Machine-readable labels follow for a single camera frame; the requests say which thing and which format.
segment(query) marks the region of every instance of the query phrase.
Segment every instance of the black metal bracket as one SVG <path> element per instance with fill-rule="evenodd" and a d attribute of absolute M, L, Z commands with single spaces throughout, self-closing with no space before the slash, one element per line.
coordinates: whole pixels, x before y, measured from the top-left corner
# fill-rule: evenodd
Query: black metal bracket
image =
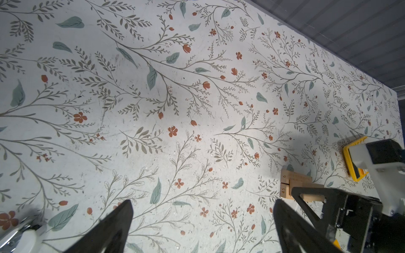
<path fill-rule="evenodd" d="M 133 216 L 130 200 L 125 200 L 65 253 L 122 253 Z"/>
<path fill-rule="evenodd" d="M 302 194 L 323 195 L 323 217 L 319 218 L 302 199 Z M 347 250 L 361 253 L 372 244 L 370 234 L 374 221 L 381 219 L 382 203 L 373 197 L 348 193 L 335 188 L 294 187 L 291 195 L 304 210 L 315 229 L 330 242 L 336 237 L 337 228 L 350 235 Z"/>
<path fill-rule="evenodd" d="M 274 205 L 274 221 L 283 253 L 341 253 L 322 234 L 316 231 L 284 201 Z"/>

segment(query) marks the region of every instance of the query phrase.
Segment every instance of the yellow object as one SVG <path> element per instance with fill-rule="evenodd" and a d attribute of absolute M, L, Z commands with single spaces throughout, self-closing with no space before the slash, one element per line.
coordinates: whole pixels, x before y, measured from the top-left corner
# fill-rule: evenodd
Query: yellow object
<path fill-rule="evenodd" d="M 337 242 L 337 240 L 335 240 L 335 241 L 333 242 L 333 245 L 335 245 L 338 249 L 341 249 L 339 243 Z"/>
<path fill-rule="evenodd" d="M 364 143 L 365 139 L 367 139 L 367 136 L 363 136 L 360 139 L 357 139 L 354 142 L 350 143 L 349 145 L 346 145 L 343 147 L 343 155 L 345 156 L 347 168 L 349 169 L 349 173 L 355 182 L 362 180 L 363 177 L 365 177 L 368 174 L 368 172 L 364 173 L 364 171 L 362 169 L 354 168 L 352 158 L 350 157 L 350 153 L 349 153 L 349 147 L 358 145 L 358 144 L 362 144 L 362 143 Z"/>

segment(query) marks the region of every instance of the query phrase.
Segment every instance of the floral patterned tabletop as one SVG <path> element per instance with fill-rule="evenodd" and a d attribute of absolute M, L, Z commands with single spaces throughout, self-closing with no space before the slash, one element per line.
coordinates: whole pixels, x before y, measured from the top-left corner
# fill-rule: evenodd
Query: floral patterned tabletop
<path fill-rule="evenodd" d="M 0 0 L 0 12 L 0 226 L 47 223 L 41 252 L 126 199 L 126 252 L 280 252 L 282 167 L 375 195 L 347 175 L 342 146 L 403 146 L 394 91 L 243 0 Z"/>

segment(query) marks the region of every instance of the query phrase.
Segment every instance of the botanical print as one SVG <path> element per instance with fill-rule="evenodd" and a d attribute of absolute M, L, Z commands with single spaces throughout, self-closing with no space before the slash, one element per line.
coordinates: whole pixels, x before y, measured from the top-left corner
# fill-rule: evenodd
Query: botanical print
<path fill-rule="evenodd" d="M 0 0 L 0 12 L 0 231 L 35 217 L 41 252 L 128 199 L 127 252 L 277 253 L 281 169 L 377 196 L 342 147 L 403 146 L 394 91 L 243 0 Z"/>

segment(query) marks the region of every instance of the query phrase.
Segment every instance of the wooden block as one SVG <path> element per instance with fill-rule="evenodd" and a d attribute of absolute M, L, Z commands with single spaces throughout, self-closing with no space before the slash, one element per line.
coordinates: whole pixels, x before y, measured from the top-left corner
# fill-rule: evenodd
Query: wooden block
<path fill-rule="evenodd" d="M 290 194 L 290 186 L 280 183 L 280 197 L 293 200 L 294 198 Z"/>
<path fill-rule="evenodd" d="M 280 182 L 288 185 L 290 183 L 290 180 L 298 180 L 298 181 L 310 183 L 310 182 L 312 182 L 312 177 L 302 175 L 302 174 L 299 174 L 299 173 L 296 173 L 293 171 L 289 171 L 286 169 L 282 169 Z"/>
<path fill-rule="evenodd" d="M 294 187 L 308 187 L 308 188 L 323 188 L 323 185 L 320 184 L 314 184 L 314 183 L 307 183 L 307 182 L 302 182 L 302 181 L 297 181 L 297 180 L 290 180 L 290 185 L 289 185 L 289 195 L 291 195 L 291 191 Z M 312 195 L 312 194 L 303 194 L 302 198 L 306 202 L 312 202 L 312 201 L 324 201 L 325 197 L 322 195 Z"/>

